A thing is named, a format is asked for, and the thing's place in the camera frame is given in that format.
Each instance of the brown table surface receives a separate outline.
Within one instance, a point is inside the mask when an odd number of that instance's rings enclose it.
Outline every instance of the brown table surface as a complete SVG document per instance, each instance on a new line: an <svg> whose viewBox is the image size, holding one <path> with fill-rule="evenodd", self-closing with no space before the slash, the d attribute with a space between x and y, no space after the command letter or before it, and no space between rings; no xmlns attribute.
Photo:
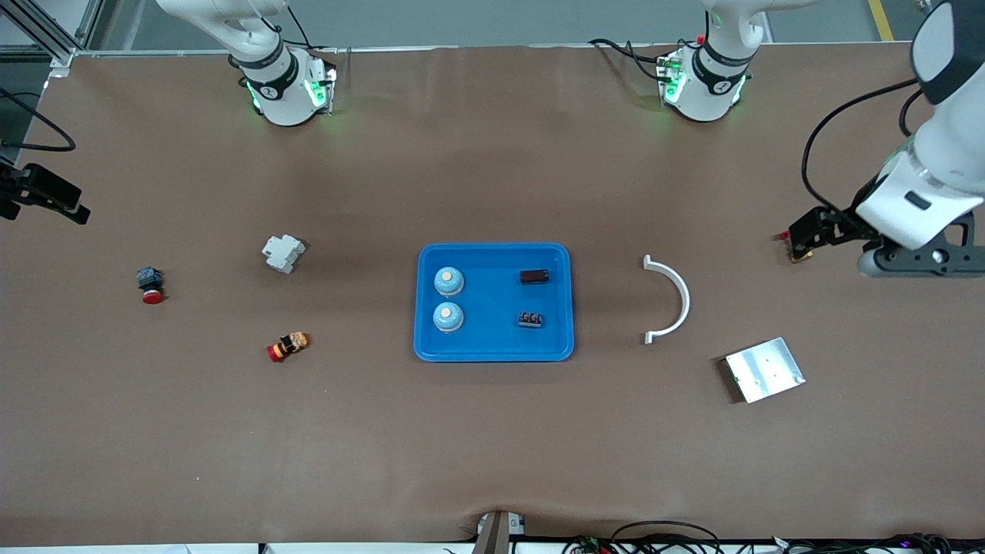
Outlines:
<svg viewBox="0 0 985 554"><path fill-rule="evenodd" d="M696 124L611 51L359 54L335 116L278 128L224 57L77 59L42 108L79 149L29 158L92 219L0 227L0 543L450 540L490 509L531 533L980 536L983 282L863 278L860 243L792 265L770 241L814 205L811 129L910 76L907 45L754 67ZM905 95L825 130L819 189L844 204L878 170ZM289 276L260 254L283 233L309 244ZM415 357L418 253L472 241L568 247L567 362ZM693 295L652 346L679 301L645 253ZM271 364L296 330L312 345ZM735 402L713 360L777 336L807 384Z"/></svg>

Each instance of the metal frame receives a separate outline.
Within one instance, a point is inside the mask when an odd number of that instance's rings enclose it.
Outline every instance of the metal frame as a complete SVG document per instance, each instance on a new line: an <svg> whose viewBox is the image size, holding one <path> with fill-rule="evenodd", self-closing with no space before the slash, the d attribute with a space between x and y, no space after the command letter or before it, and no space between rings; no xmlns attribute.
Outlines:
<svg viewBox="0 0 985 554"><path fill-rule="evenodd" d="M75 52L82 49L75 37L33 0L0 0L0 12L51 56L52 66L68 67Z"/></svg>
<svg viewBox="0 0 985 554"><path fill-rule="evenodd" d="M81 42L83 48L88 48L93 42L93 30L96 23L102 18L102 9L106 5L106 0L89 0L82 22L75 31L75 37Z"/></svg>

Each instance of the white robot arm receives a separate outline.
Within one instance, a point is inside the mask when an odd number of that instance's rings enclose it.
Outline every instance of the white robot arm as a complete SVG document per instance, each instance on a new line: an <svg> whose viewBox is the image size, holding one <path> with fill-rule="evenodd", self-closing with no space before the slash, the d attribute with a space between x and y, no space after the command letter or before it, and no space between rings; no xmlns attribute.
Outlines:
<svg viewBox="0 0 985 554"><path fill-rule="evenodd" d="M815 208L789 229L791 258L812 248L869 240L859 260L871 276L983 276L971 210L985 200L985 4L944 0L910 47L934 115L883 165L847 210ZM962 230L959 244L944 230Z"/></svg>
<svg viewBox="0 0 985 554"><path fill-rule="evenodd" d="M820 0L701 0L704 42L686 44L660 63L661 98L684 117L713 121L739 99L746 70L765 37L763 12L795 10Z"/></svg>
<svg viewBox="0 0 985 554"><path fill-rule="evenodd" d="M284 44L264 18L288 8L288 0L158 0L176 18L211 35L246 76L257 111L278 125L306 122L330 112L335 68L301 48Z"/></svg>

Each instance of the white plastic block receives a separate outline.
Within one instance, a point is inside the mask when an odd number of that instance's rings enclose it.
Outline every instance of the white plastic block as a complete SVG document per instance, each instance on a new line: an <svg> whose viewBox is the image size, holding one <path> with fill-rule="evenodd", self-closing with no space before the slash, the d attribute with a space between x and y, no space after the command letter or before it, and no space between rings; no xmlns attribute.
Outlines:
<svg viewBox="0 0 985 554"><path fill-rule="evenodd" d="M270 237L262 251L267 256L267 265L281 273L291 273L297 257L304 252L304 244L290 235Z"/></svg>

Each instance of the orange and black component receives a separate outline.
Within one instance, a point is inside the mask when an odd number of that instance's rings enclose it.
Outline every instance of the orange and black component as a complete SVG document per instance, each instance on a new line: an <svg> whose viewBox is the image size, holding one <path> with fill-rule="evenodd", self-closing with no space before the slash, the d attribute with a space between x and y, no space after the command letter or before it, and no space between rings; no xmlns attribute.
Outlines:
<svg viewBox="0 0 985 554"><path fill-rule="evenodd" d="M282 336L281 342L268 346L267 356L272 362L283 362L289 354L293 354L305 346L307 346L307 337L304 336L304 333L291 333Z"/></svg>

